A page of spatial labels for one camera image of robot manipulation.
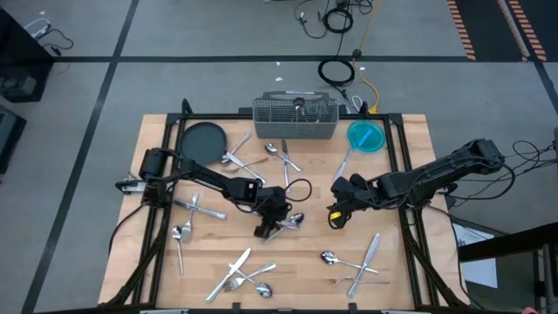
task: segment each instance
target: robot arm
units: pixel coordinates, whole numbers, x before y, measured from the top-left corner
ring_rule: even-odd
[[[174,155],[174,152],[160,148],[146,150],[139,170],[139,176],[146,181],[142,203],[163,207],[172,202],[172,196],[167,193],[168,182],[194,181],[220,192],[237,208],[239,206],[249,207],[249,210],[239,208],[241,211],[256,212],[262,218],[262,224],[255,228],[254,236],[261,238],[268,238],[271,231],[279,229],[277,222],[285,220],[287,213],[292,208],[291,204],[286,201],[284,188],[263,188],[260,180],[228,178],[184,156],[179,157],[180,172],[178,174],[161,177],[169,155]]]
[[[503,167],[504,157],[491,140],[472,140],[446,157],[409,172],[382,174],[365,180],[354,174],[338,178],[331,187],[337,202],[329,206],[330,226],[344,227],[355,210],[395,209],[402,205],[424,206],[436,190],[468,174],[493,174]]]

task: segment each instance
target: concrete floor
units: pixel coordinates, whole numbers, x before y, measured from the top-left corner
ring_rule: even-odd
[[[3,0],[20,23],[46,17],[75,42],[65,56],[111,56],[131,0]],[[331,55],[339,36],[307,38],[293,18],[295,2],[261,0],[139,0],[123,56]],[[305,4],[309,31],[319,33],[316,10]],[[342,54],[357,48],[366,17],[344,37]],[[384,0],[364,55],[465,56],[445,0]],[[530,63],[361,63],[381,92],[381,113],[426,114],[436,155],[486,137],[503,154],[516,140],[546,147],[558,119]],[[22,139],[0,185],[0,303],[20,312],[96,104],[108,64],[56,64],[39,103],[1,104],[27,119]],[[558,65],[545,64],[558,81]],[[233,113],[264,91],[319,90],[339,97],[316,74],[315,62],[120,63],[112,79],[51,267],[35,311],[94,306],[98,300],[110,234],[122,195],[113,187],[133,154],[141,116],[176,112],[187,98],[196,113]],[[332,66],[335,78],[344,69]],[[359,79],[350,95],[372,99]],[[510,159],[510,166],[520,160]],[[482,187],[463,185],[460,195]],[[497,193],[502,186],[486,191]],[[558,221],[555,168],[521,176],[494,201],[470,201],[459,217],[507,232]],[[530,256],[498,260],[501,288],[469,285],[473,296],[499,307],[533,305]]]

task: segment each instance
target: metal basket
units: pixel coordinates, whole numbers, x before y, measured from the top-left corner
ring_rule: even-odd
[[[254,100],[255,133],[260,139],[328,140],[338,107],[327,92],[265,92]]]

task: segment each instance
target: black metal frame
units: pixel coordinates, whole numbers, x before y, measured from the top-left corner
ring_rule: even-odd
[[[398,168],[398,160],[395,151],[395,144],[393,141],[393,133],[391,130],[392,126],[395,126],[398,132],[399,143],[401,146],[401,154],[403,157],[403,164],[405,171],[412,170],[411,156],[409,154],[409,148],[407,146],[407,139],[405,135],[405,126],[403,122],[403,116],[401,113],[387,113],[387,114],[374,114],[369,115],[366,110],[361,110],[358,114],[347,114],[345,113],[344,106],[339,107],[339,119],[373,119],[375,121],[381,122],[385,129],[386,146],[389,153],[391,171],[396,172]],[[188,119],[252,119],[251,110],[239,110],[239,113],[201,113],[194,114],[190,105],[184,99],[182,102],[182,112],[181,113],[169,113],[167,115],[167,121],[165,124],[165,131],[163,133],[163,139],[161,143],[162,148],[169,148],[169,142],[171,138],[171,133],[173,127],[178,122],[178,132],[176,143],[180,142],[180,135],[185,130],[186,121]],[[176,173],[178,170],[178,164],[176,160],[173,161],[171,166],[171,174]],[[158,208],[149,208],[149,213],[146,221],[146,231],[144,234],[144,239],[142,243],[142,248],[140,252],[140,263],[138,268],[132,273],[130,279],[122,288],[122,290],[117,294],[115,298],[109,301],[107,304],[100,304],[96,308],[89,309],[76,309],[69,311],[55,311],[51,313],[64,313],[64,314],[78,314],[78,313],[134,313],[137,314],[140,311],[155,310],[157,303],[157,295],[159,293],[160,276],[162,271],[163,256],[166,247],[167,234],[164,230],[168,230],[170,223],[171,206],[166,206],[162,209],[162,218],[160,221],[160,232],[152,243],[153,231],[155,229],[155,221],[157,216]],[[409,282],[412,291],[412,301],[416,311],[429,311],[431,313],[472,313],[476,312],[479,314],[494,314],[494,313],[506,313],[498,311],[482,311],[470,309],[465,304],[461,303],[453,293],[447,288],[443,279],[439,276],[436,270],[430,264],[430,257],[428,252],[428,243],[425,235],[425,226],[422,221],[421,210],[413,210],[412,215],[414,219],[413,226],[417,231],[417,241],[415,241],[414,236],[411,232],[411,227],[407,218],[407,209],[402,207],[398,209],[399,221],[402,230],[402,236],[404,239],[405,246],[405,259],[407,264],[407,270],[409,275]],[[147,303],[141,303],[141,294],[144,285],[144,273],[145,268],[150,264],[151,260],[155,256],[154,268],[153,268],[153,280],[151,282],[149,296]],[[425,269],[426,276],[426,286],[428,289],[428,295],[430,298],[429,304],[424,304],[422,301],[419,277],[417,273],[417,266],[415,263],[415,258],[419,260],[421,265]],[[440,293],[449,304],[449,306],[440,306],[438,293]],[[128,299],[129,295],[132,294],[131,303],[124,304]],[[354,303],[348,303],[347,310],[326,310],[326,311],[316,311],[316,310],[281,310],[278,309],[277,312],[288,311],[296,312],[300,314],[304,313],[327,313],[327,314],[362,314],[362,313],[381,313],[382,311],[360,311],[357,309],[357,305]],[[241,305],[238,303],[232,304],[229,309],[188,309],[188,313],[269,313],[269,310],[241,310]]]

